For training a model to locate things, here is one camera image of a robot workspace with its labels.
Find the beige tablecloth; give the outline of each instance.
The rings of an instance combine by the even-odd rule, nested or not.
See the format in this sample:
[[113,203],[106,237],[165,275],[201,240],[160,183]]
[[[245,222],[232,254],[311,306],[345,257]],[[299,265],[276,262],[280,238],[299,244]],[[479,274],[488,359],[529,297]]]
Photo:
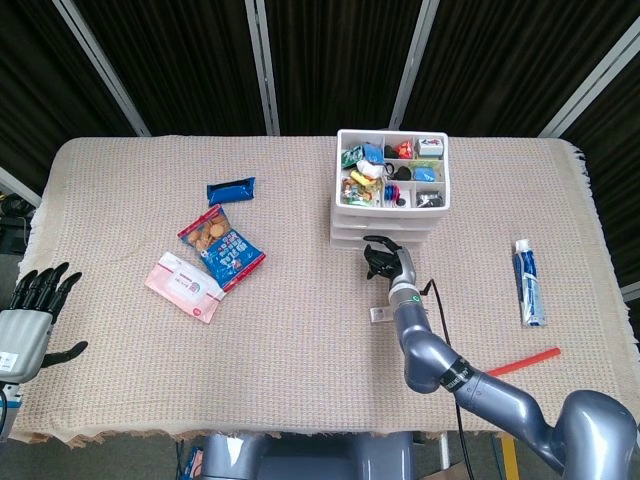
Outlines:
[[[357,252],[329,248],[334,155],[328,137],[64,145],[21,273],[65,260],[83,272],[50,351],[89,347],[25,386],[13,436],[456,428],[449,394],[406,387],[393,325],[369,323],[386,282],[365,280]],[[452,138],[450,164],[452,209],[413,258],[420,284],[437,280],[454,347],[483,369],[560,347],[560,357],[504,377],[532,393],[550,423],[580,388],[639,416],[635,341],[573,148]],[[256,198],[225,210],[267,259],[205,325],[143,282],[167,250],[200,265],[176,233],[206,210],[207,183],[247,176],[257,178]],[[520,326],[511,264],[520,238],[537,255],[547,328]],[[464,425],[494,428],[468,414]]]

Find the black curtain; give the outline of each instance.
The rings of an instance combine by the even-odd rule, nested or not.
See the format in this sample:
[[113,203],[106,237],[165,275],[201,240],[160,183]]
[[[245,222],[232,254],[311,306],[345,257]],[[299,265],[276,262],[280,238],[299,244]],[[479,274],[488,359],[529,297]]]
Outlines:
[[76,0],[153,135],[263,135],[244,2]]
[[389,126],[420,0],[267,0],[282,135]]
[[133,130],[50,1],[0,2],[0,165],[42,193],[56,151]]
[[640,14],[640,2],[442,0],[405,130],[537,136]]
[[562,135],[584,152],[618,283],[640,281],[640,56]]

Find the toothpaste tube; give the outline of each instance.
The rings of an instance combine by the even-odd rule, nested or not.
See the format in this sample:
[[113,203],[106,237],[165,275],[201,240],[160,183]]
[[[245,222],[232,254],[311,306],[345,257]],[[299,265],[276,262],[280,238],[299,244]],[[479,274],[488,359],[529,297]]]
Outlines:
[[533,258],[533,251],[529,246],[529,240],[518,240],[516,242],[513,266],[516,271],[522,324],[527,327],[546,325],[547,320],[544,318],[536,262]]

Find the robot finger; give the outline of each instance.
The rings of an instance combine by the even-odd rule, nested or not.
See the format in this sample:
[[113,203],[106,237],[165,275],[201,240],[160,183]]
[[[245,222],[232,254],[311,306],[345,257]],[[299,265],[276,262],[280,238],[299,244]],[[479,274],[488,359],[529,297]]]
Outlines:
[[82,352],[84,352],[87,346],[89,346],[89,343],[83,340],[82,342],[76,343],[72,348],[65,352],[47,353],[42,359],[42,365],[40,366],[40,368],[47,368],[52,365],[66,363],[70,360],[73,360]]
[[31,282],[31,285],[29,285],[29,290],[27,290],[27,294],[24,297],[24,302],[22,305],[23,309],[32,310],[33,308],[35,308],[38,297],[42,292],[42,287],[44,286],[49,276],[52,274],[53,268],[47,268],[40,275],[38,275],[33,282]]
[[24,300],[25,293],[31,285],[31,282],[34,278],[38,276],[37,270],[31,270],[27,273],[22,280],[18,282],[16,285],[16,289],[13,291],[13,296],[11,297],[11,302],[9,303],[9,310],[14,310],[16,308],[22,308],[22,300]]
[[53,297],[51,298],[51,301],[49,302],[49,305],[46,308],[46,310],[51,315],[53,315],[52,323],[56,323],[58,319],[58,314],[60,313],[60,310],[62,310],[62,307],[64,306],[64,302],[67,299],[67,295],[69,295],[71,288],[76,284],[76,282],[80,280],[80,277],[82,277],[82,272],[74,273],[73,275],[68,277],[64,282],[62,282],[58,287],[58,290],[56,291],[56,293],[53,294]]
[[53,273],[49,275],[49,277],[45,280],[42,286],[42,291],[40,292],[40,295],[36,300],[36,305],[35,305],[36,310],[40,310],[40,311],[47,310],[47,308],[49,307],[49,301],[51,300],[51,297],[55,293],[56,287],[58,286],[58,282],[60,281],[60,277],[62,277],[62,275],[64,274],[64,272],[67,271],[68,268],[69,268],[69,263],[67,262],[64,262],[58,265],[53,270]]

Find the pink package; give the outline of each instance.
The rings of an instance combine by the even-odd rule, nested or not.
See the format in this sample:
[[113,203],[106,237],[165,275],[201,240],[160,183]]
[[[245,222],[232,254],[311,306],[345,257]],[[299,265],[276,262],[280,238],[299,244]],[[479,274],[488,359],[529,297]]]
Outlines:
[[209,323],[226,295],[209,275],[165,252],[144,284],[198,320]]

